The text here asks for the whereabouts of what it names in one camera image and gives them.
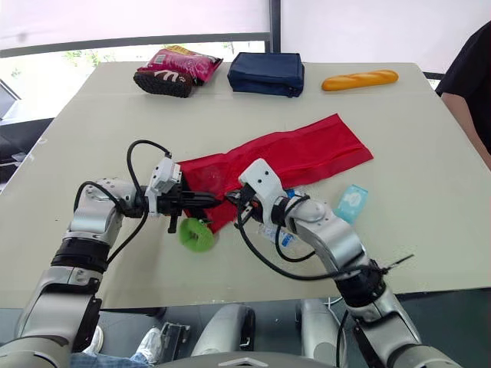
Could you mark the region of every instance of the red mesh fabric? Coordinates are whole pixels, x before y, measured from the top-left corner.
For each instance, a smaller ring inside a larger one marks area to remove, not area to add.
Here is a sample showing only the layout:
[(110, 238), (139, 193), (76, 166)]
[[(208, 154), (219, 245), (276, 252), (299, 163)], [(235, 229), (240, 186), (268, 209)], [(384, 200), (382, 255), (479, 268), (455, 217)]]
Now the red mesh fabric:
[[(373, 159), (335, 114), (297, 130), (261, 136), (228, 153), (180, 165), (191, 190), (211, 192), (223, 199), (227, 192), (241, 187), (239, 175), (260, 157), (275, 170), (284, 188), (311, 184)], [(237, 209), (225, 201), (205, 213), (212, 221), (209, 227), (217, 232), (234, 219)]]

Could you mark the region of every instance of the blue zippered pouch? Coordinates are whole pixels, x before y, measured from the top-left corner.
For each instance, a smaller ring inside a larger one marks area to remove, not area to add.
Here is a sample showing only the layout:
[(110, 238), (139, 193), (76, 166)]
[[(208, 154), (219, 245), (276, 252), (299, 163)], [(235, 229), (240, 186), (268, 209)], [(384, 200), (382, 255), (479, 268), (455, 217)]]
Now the blue zippered pouch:
[(300, 54), (241, 52), (230, 65), (227, 77), (234, 92), (298, 97), (304, 89)]

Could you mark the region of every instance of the sneaker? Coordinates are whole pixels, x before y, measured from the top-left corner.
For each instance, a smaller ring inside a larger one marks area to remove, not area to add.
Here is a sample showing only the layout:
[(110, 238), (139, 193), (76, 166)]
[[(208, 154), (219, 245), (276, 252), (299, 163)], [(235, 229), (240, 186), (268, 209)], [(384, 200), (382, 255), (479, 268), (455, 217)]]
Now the sneaker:
[(103, 342), (104, 342), (104, 334), (102, 332), (101, 327), (97, 325), (95, 327), (94, 335), (92, 336), (91, 345), (89, 345), (84, 350), (84, 353), (89, 355), (94, 355), (96, 353), (99, 353), (102, 349)]
[(162, 331), (152, 327), (141, 340), (137, 353), (147, 358), (149, 364), (157, 363), (162, 354)]

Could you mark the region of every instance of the green tape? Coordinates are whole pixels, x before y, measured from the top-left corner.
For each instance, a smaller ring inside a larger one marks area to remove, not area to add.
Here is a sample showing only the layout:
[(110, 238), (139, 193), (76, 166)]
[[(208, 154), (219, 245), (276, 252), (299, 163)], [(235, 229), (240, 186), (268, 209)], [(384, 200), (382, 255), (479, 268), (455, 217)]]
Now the green tape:
[(179, 227), (179, 240), (191, 251), (208, 251), (215, 239), (208, 226), (197, 218), (186, 218)]

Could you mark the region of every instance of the jeans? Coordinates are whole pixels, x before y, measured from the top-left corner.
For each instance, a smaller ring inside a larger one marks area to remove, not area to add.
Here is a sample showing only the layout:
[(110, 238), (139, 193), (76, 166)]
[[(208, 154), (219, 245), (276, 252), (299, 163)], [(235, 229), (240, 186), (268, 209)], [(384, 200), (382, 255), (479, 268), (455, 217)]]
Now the jeans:
[(147, 368), (151, 366), (141, 353), (135, 353), (131, 358), (109, 356), (103, 354), (71, 354), (71, 368)]

